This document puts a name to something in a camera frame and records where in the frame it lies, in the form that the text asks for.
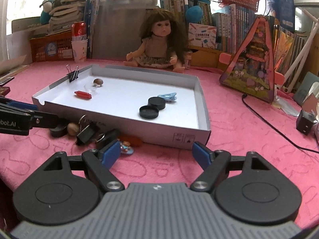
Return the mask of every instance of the white cardboard box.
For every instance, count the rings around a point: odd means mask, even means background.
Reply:
[[[93,80],[103,85],[92,92],[92,99],[83,100],[74,92],[86,91]],[[177,93],[177,100],[166,103],[153,120],[139,115],[141,106],[150,97]],[[73,122],[86,115],[103,132],[117,128],[138,136],[146,143],[191,149],[194,141],[206,144],[210,121],[203,90],[196,76],[143,68],[89,65],[79,70],[79,78],[69,82],[65,76],[32,96],[40,111],[57,114]]]

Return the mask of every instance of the pink tablecloth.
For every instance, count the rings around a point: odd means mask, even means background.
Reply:
[[[92,62],[100,65],[110,63]],[[32,64],[8,84],[11,92],[7,97],[31,103],[33,94],[66,75],[67,63]],[[186,73],[198,76],[204,90],[212,128],[208,147],[212,150],[224,149],[239,156],[251,150],[260,153],[302,192],[303,200],[296,223],[305,227],[317,222],[319,155],[296,149],[263,123],[241,102],[240,92],[219,84],[219,74],[194,69]],[[296,118],[258,99],[248,97],[246,101],[296,144],[317,150],[313,138],[296,130]],[[30,131],[28,137],[0,134],[0,141],[0,177],[13,190],[56,151],[79,155],[94,146],[77,147],[74,139],[52,139],[48,130],[36,128]],[[150,144],[144,144],[132,156],[121,156],[111,171],[125,185],[130,182],[190,184],[202,172],[190,151]]]

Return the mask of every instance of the red plastic toy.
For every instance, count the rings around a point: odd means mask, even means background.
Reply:
[[[86,100],[92,99],[92,95],[87,92],[76,91],[74,93],[81,99],[86,99]]]

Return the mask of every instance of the window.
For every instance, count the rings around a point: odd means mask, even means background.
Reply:
[[[7,35],[12,34],[11,22],[17,19],[37,17],[43,8],[39,7],[44,0],[8,0]]]

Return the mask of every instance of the black cable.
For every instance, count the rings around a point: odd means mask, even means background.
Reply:
[[[300,150],[305,150],[305,151],[310,151],[310,152],[313,152],[313,153],[317,153],[319,154],[319,151],[315,151],[315,150],[312,150],[312,149],[308,149],[308,148],[303,148],[303,147],[300,147],[298,145],[296,145],[294,142],[292,142],[288,137],[286,137],[283,133],[281,133],[277,128],[275,128],[272,124],[270,124],[267,120],[265,120],[261,115],[259,115],[252,107],[250,107],[246,102],[245,102],[245,98],[247,97],[247,94],[243,94],[242,97],[241,97],[241,101],[243,102],[243,104],[249,108],[252,112],[254,112],[263,122],[265,122],[268,126],[270,126],[273,130],[275,130],[278,134],[280,134],[284,139],[286,139],[289,143],[291,143],[294,147],[296,147],[297,149],[300,149]]]

